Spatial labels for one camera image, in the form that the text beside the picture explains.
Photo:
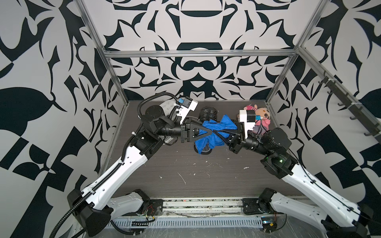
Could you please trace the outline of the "blue cloth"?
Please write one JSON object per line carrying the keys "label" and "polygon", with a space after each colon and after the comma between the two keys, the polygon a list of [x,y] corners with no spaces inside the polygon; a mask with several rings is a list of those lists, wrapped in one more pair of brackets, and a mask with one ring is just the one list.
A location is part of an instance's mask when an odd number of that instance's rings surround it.
{"label": "blue cloth", "polygon": [[214,149],[216,146],[223,146],[225,143],[221,137],[228,138],[229,134],[222,131],[237,129],[237,126],[227,115],[224,115],[220,122],[214,120],[204,121],[202,126],[211,130],[212,133],[195,141],[198,154],[201,154],[207,145],[210,149]]}

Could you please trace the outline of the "black coffee machine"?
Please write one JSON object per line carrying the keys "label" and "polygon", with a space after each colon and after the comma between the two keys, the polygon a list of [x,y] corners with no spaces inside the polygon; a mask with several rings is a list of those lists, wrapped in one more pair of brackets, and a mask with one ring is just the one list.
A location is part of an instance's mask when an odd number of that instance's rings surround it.
{"label": "black coffee machine", "polygon": [[[198,121],[209,122],[210,120],[217,121],[217,110],[213,107],[204,107],[200,110],[200,113],[198,115]],[[198,154],[201,155],[208,155],[212,152],[212,149],[209,146],[209,140],[208,138],[202,138],[197,140],[194,143],[194,150]]]}

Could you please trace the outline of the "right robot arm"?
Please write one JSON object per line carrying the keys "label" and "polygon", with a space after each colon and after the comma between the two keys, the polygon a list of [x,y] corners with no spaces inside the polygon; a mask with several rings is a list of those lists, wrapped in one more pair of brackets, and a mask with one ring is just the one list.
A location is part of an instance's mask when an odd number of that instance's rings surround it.
{"label": "right robot arm", "polygon": [[293,186],[313,202],[308,205],[265,188],[257,200],[243,201],[245,214],[288,215],[323,231],[328,238],[369,237],[367,226],[373,210],[334,192],[305,169],[287,152],[291,141],[282,129],[269,130],[262,136],[249,134],[244,129],[228,130],[228,133],[225,142],[230,151],[238,153],[247,149],[263,155],[261,163],[271,175]]}

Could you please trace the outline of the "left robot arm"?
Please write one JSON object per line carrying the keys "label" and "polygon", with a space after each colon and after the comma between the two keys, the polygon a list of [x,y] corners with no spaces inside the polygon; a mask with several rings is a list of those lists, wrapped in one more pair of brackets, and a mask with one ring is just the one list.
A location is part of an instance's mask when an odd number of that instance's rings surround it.
{"label": "left robot arm", "polygon": [[202,137],[199,133],[201,123],[188,117],[197,105],[197,101],[171,100],[168,114],[160,105],[150,106],[144,113],[141,111],[143,104],[138,105],[141,123],[124,145],[121,157],[93,183],[83,190],[73,190],[67,197],[70,210],[66,216],[73,215],[82,227],[74,237],[82,234],[94,237],[115,218],[125,214],[147,214],[150,198],[142,190],[136,189],[117,198],[113,195],[162,147],[165,137],[188,142]]}

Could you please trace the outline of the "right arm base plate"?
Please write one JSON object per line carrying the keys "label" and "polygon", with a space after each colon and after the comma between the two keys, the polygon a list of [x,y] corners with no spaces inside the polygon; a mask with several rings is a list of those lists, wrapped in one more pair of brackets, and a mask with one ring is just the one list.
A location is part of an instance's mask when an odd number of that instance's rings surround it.
{"label": "right arm base plate", "polygon": [[266,215],[266,214],[283,214],[275,211],[271,205],[269,198],[243,198],[243,213],[245,215]]}

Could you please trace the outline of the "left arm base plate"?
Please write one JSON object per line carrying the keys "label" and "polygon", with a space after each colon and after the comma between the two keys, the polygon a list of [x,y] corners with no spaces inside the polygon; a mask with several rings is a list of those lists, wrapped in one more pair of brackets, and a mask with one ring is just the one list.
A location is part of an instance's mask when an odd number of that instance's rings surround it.
{"label": "left arm base plate", "polygon": [[137,212],[125,213],[123,216],[159,215],[163,210],[163,202],[163,199],[151,199],[150,201],[144,201],[142,207]]}

